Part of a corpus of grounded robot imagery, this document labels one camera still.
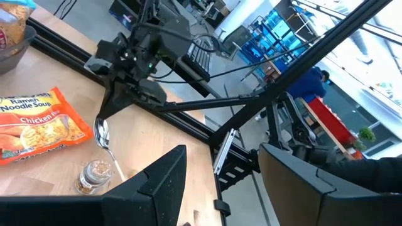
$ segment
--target keyboard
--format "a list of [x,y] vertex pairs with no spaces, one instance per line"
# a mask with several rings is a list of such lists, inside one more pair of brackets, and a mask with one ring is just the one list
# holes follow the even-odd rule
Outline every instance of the keyboard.
[[[195,42],[203,48],[212,49],[207,42],[201,40],[195,40]],[[199,47],[195,46],[194,43],[192,43],[187,51],[187,54],[183,56],[182,60],[192,70],[205,79],[205,81],[209,82],[212,68],[211,53],[201,50]]]

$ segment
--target floor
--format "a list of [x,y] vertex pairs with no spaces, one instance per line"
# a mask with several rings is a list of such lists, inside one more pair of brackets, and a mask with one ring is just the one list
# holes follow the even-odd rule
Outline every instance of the floor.
[[[49,12],[55,12],[62,0],[36,0],[35,2]],[[108,13],[112,2],[113,0],[77,1],[68,16],[64,18],[64,21],[88,36],[94,42],[98,42],[102,39],[112,40],[116,37],[118,32],[123,32],[125,35],[128,35],[129,31]],[[208,31],[209,33],[213,33],[211,27],[208,28]],[[191,32],[193,34],[199,34],[205,33],[206,30],[204,26],[196,25],[192,27]],[[244,61],[238,56],[236,56],[233,61],[228,61],[214,55],[212,75],[245,65]],[[156,69],[158,71],[156,76],[166,74],[170,71],[170,68],[164,63],[159,63]],[[215,78],[209,82],[209,85],[222,97],[248,94],[257,86],[257,80],[253,76],[241,82],[244,74],[248,71],[248,69],[244,69]],[[182,81],[175,73],[167,77],[166,80]],[[163,86],[181,97],[184,101],[204,99],[196,90],[187,84],[163,84]],[[206,99],[213,98],[213,96],[209,95]],[[205,113],[207,125],[212,129],[218,129],[241,108],[242,106],[223,107],[207,109],[203,110],[203,112]],[[267,128],[268,123],[266,121],[256,122],[254,119],[251,119],[240,128],[239,134],[236,136],[234,142],[248,150],[258,148],[261,142],[267,141],[268,139],[265,135]],[[261,176],[259,174],[248,176],[245,180],[223,192],[223,197],[232,208],[232,216],[227,218],[228,226],[240,226],[249,222],[254,222],[253,225],[255,226],[278,225],[275,223],[276,217],[269,202],[268,195],[263,189]]]

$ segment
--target instant noodle package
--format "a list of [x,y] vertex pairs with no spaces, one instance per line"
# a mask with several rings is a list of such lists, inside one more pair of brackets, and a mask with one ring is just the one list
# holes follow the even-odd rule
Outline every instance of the instant noodle package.
[[90,127],[58,88],[31,96],[0,97],[0,165],[91,137]]
[[24,40],[25,22],[35,8],[32,0],[0,0],[0,51]]

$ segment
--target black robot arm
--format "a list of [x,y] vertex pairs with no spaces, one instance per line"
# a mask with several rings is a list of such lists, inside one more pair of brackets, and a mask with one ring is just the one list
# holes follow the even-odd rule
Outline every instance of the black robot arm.
[[187,19],[180,16],[171,1],[144,0],[130,37],[119,33],[113,41],[98,43],[96,54],[86,64],[105,83],[98,117],[107,119],[136,102],[165,104],[165,91],[148,77],[156,73],[160,60],[177,60],[187,53],[191,43],[162,30],[191,39]]

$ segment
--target white wall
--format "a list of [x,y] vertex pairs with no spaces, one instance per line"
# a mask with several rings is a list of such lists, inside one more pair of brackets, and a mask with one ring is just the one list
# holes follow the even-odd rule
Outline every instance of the white wall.
[[240,3],[241,0],[223,0],[223,1],[226,4],[226,8],[229,11],[232,11]]
[[274,8],[271,1],[264,0],[264,2],[243,22],[243,26],[249,26],[258,16],[266,16]]
[[226,30],[221,38],[232,33],[235,29],[240,27],[244,20],[246,20],[251,13],[253,13],[264,0],[243,0],[238,6],[223,20],[219,27],[215,30],[215,34],[219,35],[222,30]]

